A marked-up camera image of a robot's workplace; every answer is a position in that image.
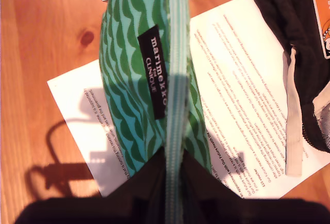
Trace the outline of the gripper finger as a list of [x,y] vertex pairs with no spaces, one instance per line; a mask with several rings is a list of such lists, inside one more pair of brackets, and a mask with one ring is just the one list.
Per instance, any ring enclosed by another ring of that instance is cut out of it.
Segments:
[[189,152],[181,165],[184,223],[242,223],[241,198],[212,176]]
[[165,156],[160,148],[130,179],[106,197],[106,223],[164,223]]

